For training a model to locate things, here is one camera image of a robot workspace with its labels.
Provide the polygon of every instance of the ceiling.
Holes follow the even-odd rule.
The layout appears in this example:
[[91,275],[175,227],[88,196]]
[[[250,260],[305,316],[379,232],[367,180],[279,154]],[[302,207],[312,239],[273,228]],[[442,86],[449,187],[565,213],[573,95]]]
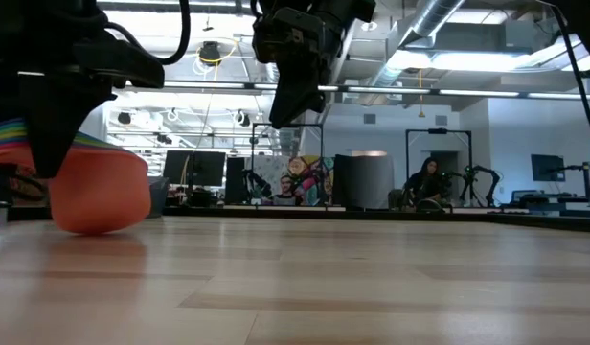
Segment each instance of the ceiling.
[[[238,1],[195,1],[192,5],[192,37],[186,56],[173,66],[166,68],[168,81],[254,81],[272,82],[267,65],[258,63],[252,47],[252,24],[254,18],[246,14],[219,14],[218,12],[246,13],[247,1],[241,8],[227,6]],[[111,21],[125,26],[135,35],[141,44],[151,53],[168,56],[175,51],[180,37],[180,14],[177,12],[177,1],[174,0],[113,0],[98,1],[106,10]],[[376,0],[374,23],[377,28],[364,31],[361,22],[353,25],[353,40],[348,51],[348,58],[337,76],[338,83],[356,81],[365,84],[374,76],[387,60],[386,40],[394,27],[394,23],[411,15],[416,9],[416,0]],[[480,23],[486,25],[503,23],[507,16],[519,17],[521,20],[542,18],[543,10],[535,1],[485,0],[466,1],[451,17],[451,23]],[[198,60],[198,50],[204,41],[216,41],[219,51],[225,57],[218,66],[205,66]],[[403,86],[465,88],[465,89],[521,89],[537,91],[566,91],[575,87],[571,72],[545,73],[490,73],[440,70],[425,68],[414,73],[407,71],[399,76],[398,82]],[[430,97],[426,104],[443,104],[459,111],[475,100],[460,97]],[[252,122],[267,123],[268,114],[273,102],[271,92],[246,95],[209,95],[189,93],[176,94],[170,92],[119,91],[119,99],[110,104],[110,131],[161,130],[168,132],[191,132],[195,135],[173,135],[182,140],[178,145],[183,148],[211,147],[212,139],[200,133],[230,132],[234,134],[249,133],[250,127],[242,127],[234,122],[234,114],[239,111],[249,116]],[[360,105],[384,104],[383,97],[367,97],[357,101],[353,107]],[[420,103],[419,96],[404,96],[400,104],[409,108]],[[155,114],[163,118],[161,126],[143,121],[137,125],[123,126],[118,123],[121,112]],[[281,132],[267,130],[268,134],[261,143],[267,148],[290,154],[287,149],[298,148],[298,130],[290,129]],[[156,146],[156,135],[120,135],[113,140],[122,145]],[[244,138],[228,138],[215,145],[225,147],[250,146]]]

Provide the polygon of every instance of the wooden floor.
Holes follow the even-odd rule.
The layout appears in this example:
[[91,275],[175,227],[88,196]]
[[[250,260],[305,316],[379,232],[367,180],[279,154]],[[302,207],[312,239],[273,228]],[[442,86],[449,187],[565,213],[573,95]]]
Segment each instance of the wooden floor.
[[0,345],[590,345],[590,234],[164,218],[0,229]]

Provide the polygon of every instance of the cable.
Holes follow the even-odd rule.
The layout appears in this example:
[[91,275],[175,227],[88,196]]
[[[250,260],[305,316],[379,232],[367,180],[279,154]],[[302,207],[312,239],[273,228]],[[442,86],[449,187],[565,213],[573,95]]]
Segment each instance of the cable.
[[557,33],[553,34],[553,33],[549,33],[546,30],[544,30],[544,28],[542,28],[542,26],[540,25],[540,23],[534,21],[534,24],[536,27],[538,27],[540,29],[540,31],[546,35],[551,35],[551,36],[555,36]]
[[501,12],[503,12],[503,13],[506,15],[506,19],[510,19],[510,15],[509,15],[509,14],[506,12],[506,10],[504,10],[504,9],[502,9],[502,8],[499,8],[499,7],[497,7],[497,5],[496,5],[496,4],[491,4],[491,3],[488,3],[488,2],[486,2],[486,1],[480,1],[480,0],[476,0],[475,2],[477,2],[477,3],[480,3],[480,4],[484,4],[484,5],[487,5],[487,6],[490,6],[490,7],[492,7],[492,8],[493,8],[493,11],[487,15],[487,18],[488,18],[488,17],[489,17],[489,16],[490,16],[492,13],[494,13],[494,12],[498,12],[498,11],[501,11]]
[[199,56],[197,56],[197,58],[193,62],[193,72],[195,74],[197,74],[198,76],[204,76],[205,77],[205,75],[207,75],[208,73],[210,73],[210,71],[212,71],[212,67],[206,68],[199,61],[200,61],[199,60]]
[[[216,67],[215,67],[215,81],[218,77],[218,62],[216,63]],[[212,105],[212,97],[215,94],[210,94],[210,100],[208,100],[208,108],[206,109],[206,116],[203,119],[203,127],[201,128],[201,134],[199,134],[199,139],[197,140],[197,145],[195,145],[195,148],[198,149],[199,145],[201,145],[201,139],[203,139],[203,135],[204,135],[204,130],[206,129],[206,125],[208,124],[208,118],[210,117],[210,106]]]
[[[176,49],[175,53],[173,53],[173,55],[170,57],[154,57],[164,66],[178,62],[185,55],[185,53],[187,53],[187,49],[189,48],[189,41],[191,40],[191,9],[189,8],[189,0],[179,0],[179,3],[180,14],[182,17],[182,32],[180,34],[180,43],[178,44],[178,48]],[[121,35],[123,35],[126,38],[126,40],[129,41],[129,43],[148,53],[148,51],[144,49],[144,47],[142,47],[142,45],[135,38],[135,36],[131,34],[122,25],[108,22],[105,25],[105,28],[112,29],[121,33]]]
[[576,55],[574,54],[574,48],[572,48],[572,42],[570,40],[570,35],[568,34],[567,27],[563,22],[563,16],[561,15],[561,11],[556,8],[552,7],[553,14],[556,17],[556,21],[559,24],[559,28],[561,29],[561,34],[563,35],[563,39],[565,40],[565,47],[567,48],[567,54],[570,57],[570,62],[572,63],[572,68],[574,69],[574,75],[576,77],[576,82],[579,85],[579,93],[582,99],[582,105],[584,106],[584,114],[586,115],[587,122],[589,123],[590,127],[590,105],[586,97],[586,90],[584,89],[584,82],[582,82],[582,78],[580,77],[580,70],[579,70],[579,63],[576,60]]
[[[479,2],[481,2],[481,3],[483,3],[483,4],[487,4],[487,5],[490,5],[490,6],[491,6],[491,4],[489,4],[489,3],[485,3],[485,2],[483,2],[483,1],[479,1]],[[495,8],[493,11],[490,11],[490,12],[487,14],[487,16],[486,16],[486,17],[485,17],[485,18],[484,18],[484,19],[483,19],[483,20],[480,22],[480,24],[485,24],[485,20],[487,20],[487,19],[488,19],[488,18],[489,18],[489,17],[490,17],[492,14],[494,14],[495,12],[498,12],[498,11],[501,11],[501,12],[503,12],[503,13],[506,15],[506,20],[510,19],[510,15],[509,15],[509,14],[506,12],[506,10],[504,10],[504,9],[500,9],[500,8],[497,8],[497,7],[496,7],[496,8]]]

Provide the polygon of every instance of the ceiling light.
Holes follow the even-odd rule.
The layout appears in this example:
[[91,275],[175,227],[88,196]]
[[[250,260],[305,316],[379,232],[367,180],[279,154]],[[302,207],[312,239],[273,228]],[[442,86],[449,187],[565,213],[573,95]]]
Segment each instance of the ceiling light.
[[349,92],[361,92],[361,93],[379,93],[379,94],[409,94],[409,95],[427,95],[430,90],[426,89],[413,89],[413,88],[401,88],[401,87],[363,87],[363,86],[349,86]]
[[318,86],[318,90],[319,91],[325,91],[325,92],[335,92],[338,90],[337,86],[326,86],[326,85],[319,85]]
[[431,59],[425,53],[412,53],[404,50],[396,51],[389,61],[387,68],[392,70],[404,70],[408,68],[425,69],[431,66]]
[[506,91],[476,91],[476,90],[440,90],[441,95],[447,96],[478,96],[478,97],[518,97],[518,92]]
[[378,23],[376,22],[369,22],[361,24],[361,30],[365,32],[374,31],[378,28]]
[[[530,93],[527,95],[531,99],[539,100],[574,100],[579,101],[582,99],[580,94],[568,94],[568,93]],[[586,95],[587,101],[590,101],[590,95]]]
[[250,117],[241,110],[238,110],[238,112],[234,114],[234,121],[242,127],[250,126]]
[[257,90],[276,90],[278,84],[255,84]]
[[522,62],[523,56],[490,53],[440,53],[431,67],[442,70],[508,72]]
[[119,113],[119,122],[123,125],[131,124],[131,114],[126,112]]
[[190,87],[190,88],[214,88],[214,89],[241,89],[242,82],[197,82],[197,81],[166,81],[165,87]]
[[[98,3],[112,4],[138,4],[138,5],[178,5],[177,0],[97,0]],[[189,1],[189,5],[197,6],[225,6],[234,7],[236,4],[229,1]]]

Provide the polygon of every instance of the black monitor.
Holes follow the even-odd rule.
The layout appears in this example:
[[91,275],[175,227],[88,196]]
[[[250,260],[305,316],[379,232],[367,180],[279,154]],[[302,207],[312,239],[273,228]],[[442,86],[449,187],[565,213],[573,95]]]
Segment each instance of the black monitor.
[[563,158],[553,155],[532,154],[533,181],[565,182],[565,172],[557,172],[564,167]]
[[[226,154],[223,152],[169,150],[163,169],[163,177],[171,184],[220,187],[224,175]],[[189,181],[191,170],[193,179]]]

